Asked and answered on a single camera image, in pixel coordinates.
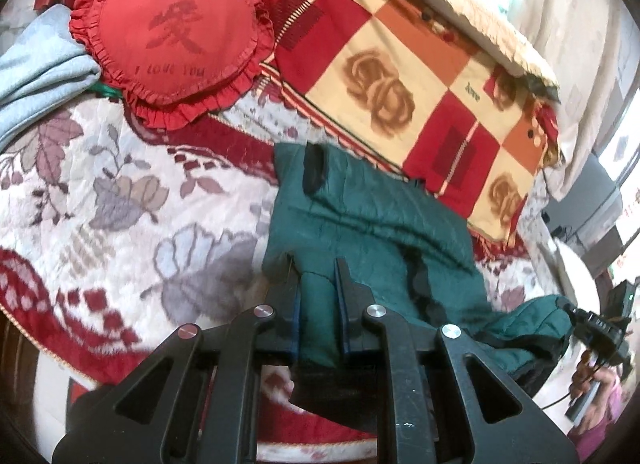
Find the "cream ruffled fabric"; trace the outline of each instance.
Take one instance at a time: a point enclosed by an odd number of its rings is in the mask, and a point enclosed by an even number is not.
[[[510,22],[477,0],[425,0],[451,24],[466,33],[509,74],[527,74],[546,87],[558,89],[558,79],[547,61]]]

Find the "red square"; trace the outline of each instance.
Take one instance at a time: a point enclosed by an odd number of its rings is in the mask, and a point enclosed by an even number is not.
[[[275,67],[306,94],[351,37],[371,18],[353,0],[266,0],[276,36]]]
[[[412,179],[423,180],[425,189],[468,218],[498,151],[498,141],[447,91],[420,132],[402,171]]]

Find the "white curtain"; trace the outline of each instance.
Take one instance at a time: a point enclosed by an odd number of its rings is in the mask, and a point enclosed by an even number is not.
[[[513,0],[509,20],[551,64],[560,83],[556,106],[565,164],[545,171],[560,200],[594,146],[620,51],[622,0]]]

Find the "gray folded fabric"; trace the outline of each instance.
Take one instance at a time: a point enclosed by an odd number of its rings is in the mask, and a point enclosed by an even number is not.
[[[28,125],[100,79],[100,66],[69,33],[62,4],[37,17],[0,57],[0,152]]]

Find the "red ruffle trim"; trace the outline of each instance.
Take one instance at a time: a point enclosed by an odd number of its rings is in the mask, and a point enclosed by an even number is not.
[[[72,36],[82,42],[103,67],[102,81],[122,90],[127,104],[149,128],[176,130],[209,111],[228,108],[252,88],[260,72],[260,62],[274,47],[273,25],[264,0],[248,0],[255,11],[256,34],[238,63],[230,66],[218,77],[214,85],[197,87],[196,94],[185,98],[159,98],[143,84],[130,80],[114,65],[101,43],[99,18],[92,13],[95,0],[76,0],[71,13],[69,29]]]

